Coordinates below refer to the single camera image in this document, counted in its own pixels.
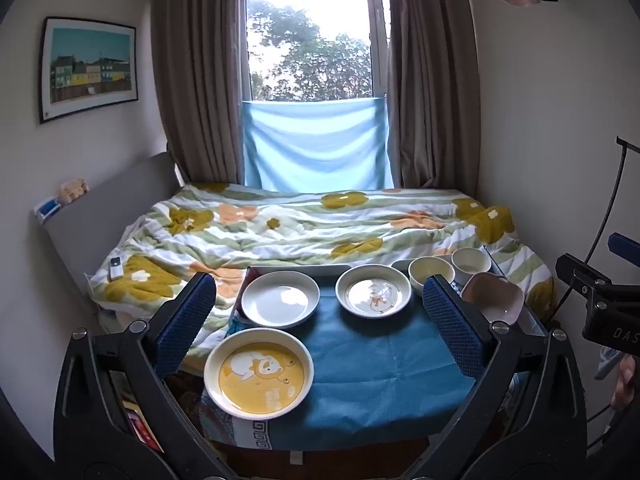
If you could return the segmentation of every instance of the black cable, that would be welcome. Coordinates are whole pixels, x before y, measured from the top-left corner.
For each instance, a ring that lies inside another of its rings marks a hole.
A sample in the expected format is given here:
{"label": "black cable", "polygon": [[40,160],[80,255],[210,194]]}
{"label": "black cable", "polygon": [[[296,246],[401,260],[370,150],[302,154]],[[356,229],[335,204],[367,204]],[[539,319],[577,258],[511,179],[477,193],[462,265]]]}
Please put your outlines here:
{"label": "black cable", "polygon": [[606,433],[601,434],[596,440],[594,440],[587,446],[587,449],[591,449],[593,446],[599,443],[599,441],[601,441],[607,433],[609,432],[607,431]]}
{"label": "black cable", "polygon": [[607,404],[604,408],[602,408],[598,413],[596,413],[595,415],[593,415],[591,418],[587,419],[587,424],[589,424],[594,418],[598,418],[600,415],[602,415],[604,412],[606,412],[609,408],[611,407],[610,404]]}
{"label": "black cable", "polygon": [[[609,199],[609,206],[607,207],[607,212],[604,213],[604,218],[602,219],[602,224],[600,224],[600,228],[598,229],[598,234],[596,235],[595,240],[593,241],[593,244],[591,245],[591,249],[589,250],[589,253],[587,254],[587,257],[584,259],[584,263],[585,264],[588,264],[589,260],[591,260],[591,257],[593,256],[593,252],[596,250],[598,242],[600,241],[600,237],[602,236],[602,233],[604,232],[604,227],[607,225],[607,221],[609,221],[609,215],[611,215],[611,209],[613,208],[613,203],[614,203],[614,201],[616,199],[616,195],[618,194],[618,188],[620,187],[620,179],[622,178],[622,170],[625,169],[625,159],[626,159],[626,144],[623,144],[622,145],[622,154],[620,155],[620,166],[618,167],[618,175],[616,176],[616,183],[613,185],[613,191],[611,193],[611,198]],[[562,307],[562,305],[564,304],[566,299],[569,297],[569,294],[571,294],[572,290],[574,290],[572,286],[570,286],[569,289],[567,289],[567,291],[565,292],[564,296],[559,301],[559,303],[556,306],[556,308],[553,310],[551,316],[549,317],[549,320],[552,320],[554,318],[554,316],[558,313],[558,311],[560,310],[560,307]]]}

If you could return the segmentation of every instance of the wall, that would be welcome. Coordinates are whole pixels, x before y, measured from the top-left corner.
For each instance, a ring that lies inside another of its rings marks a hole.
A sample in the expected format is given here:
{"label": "wall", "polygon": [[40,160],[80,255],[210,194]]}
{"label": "wall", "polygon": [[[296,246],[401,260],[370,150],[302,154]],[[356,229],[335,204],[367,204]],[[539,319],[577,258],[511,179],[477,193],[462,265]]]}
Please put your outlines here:
{"label": "wall", "polygon": [[[509,206],[521,238],[551,268],[565,252],[583,258],[615,180],[616,135],[640,144],[640,19],[626,0],[472,6],[482,95],[479,198]],[[640,283],[640,269],[606,248],[614,231],[640,240],[638,182],[640,156],[630,152],[591,260],[619,283]],[[614,377],[593,381],[598,347],[580,336],[584,317],[575,293],[558,315],[595,413],[608,403]],[[604,422],[591,424],[590,436]]]}
{"label": "wall", "polygon": [[[38,56],[46,16],[141,27],[140,101],[40,125]],[[52,454],[52,410],[68,338],[93,319],[52,266],[30,209],[60,183],[90,186],[162,150],[151,72],[147,0],[16,0],[0,25],[0,385],[25,427]]]}

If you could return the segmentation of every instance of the bowl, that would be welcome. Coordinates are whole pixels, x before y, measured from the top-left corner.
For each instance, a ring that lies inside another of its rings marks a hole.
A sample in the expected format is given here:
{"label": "bowl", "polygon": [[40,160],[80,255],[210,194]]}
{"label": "bowl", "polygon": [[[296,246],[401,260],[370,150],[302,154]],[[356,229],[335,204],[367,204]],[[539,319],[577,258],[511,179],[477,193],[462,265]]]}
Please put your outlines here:
{"label": "bowl", "polygon": [[524,305],[524,292],[519,286],[490,272],[473,275],[460,296],[474,304],[489,323],[516,323]]}
{"label": "bowl", "polygon": [[296,326],[313,314],[320,300],[318,284],[294,270],[268,272],[253,280],[242,294],[242,312],[256,325]]}
{"label": "bowl", "polygon": [[451,255],[451,263],[456,269],[456,282],[465,285],[466,282],[479,272],[491,269],[491,258],[480,249],[464,247]]}
{"label": "bowl", "polygon": [[335,295],[352,314],[369,319],[400,312],[411,298],[409,279],[386,265],[365,264],[343,273],[335,283]]}
{"label": "bowl", "polygon": [[[302,389],[292,403],[280,410],[271,413],[246,412],[231,402],[220,389],[220,369],[226,358],[239,348],[252,343],[272,343],[283,346],[292,352],[302,364],[304,370]],[[209,354],[204,367],[204,385],[209,397],[221,410],[245,420],[270,420],[289,413],[305,399],[313,380],[314,363],[309,351],[297,338],[274,328],[249,328],[227,337]]]}
{"label": "bowl", "polygon": [[409,281],[418,294],[422,294],[422,286],[427,278],[441,274],[449,283],[456,277],[453,266],[437,256],[416,258],[409,264]]}

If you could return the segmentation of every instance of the brown curtain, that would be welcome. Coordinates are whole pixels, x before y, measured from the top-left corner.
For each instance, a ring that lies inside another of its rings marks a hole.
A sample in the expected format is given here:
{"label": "brown curtain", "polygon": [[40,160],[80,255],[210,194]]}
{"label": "brown curtain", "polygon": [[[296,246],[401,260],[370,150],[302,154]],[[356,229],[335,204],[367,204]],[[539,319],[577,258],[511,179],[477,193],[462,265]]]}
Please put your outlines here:
{"label": "brown curtain", "polygon": [[238,0],[152,0],[156,92],[191,182],[242,184]]}
{"label": "brown curtain", "polygon": [[391,0],[388,106],[396,184],[475,195],[480,91],[469,0]]}

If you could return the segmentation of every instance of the painting of houses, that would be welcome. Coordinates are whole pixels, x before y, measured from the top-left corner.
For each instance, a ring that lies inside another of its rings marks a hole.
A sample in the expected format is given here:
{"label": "painting of houses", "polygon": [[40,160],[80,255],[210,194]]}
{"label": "painting of houses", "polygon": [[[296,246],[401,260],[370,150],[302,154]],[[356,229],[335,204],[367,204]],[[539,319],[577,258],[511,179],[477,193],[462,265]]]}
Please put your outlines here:
{"label": "painting of houses", "polygon": [[42,121],[137,99],[134,58],[135,28],[48,18],[43,38]]}

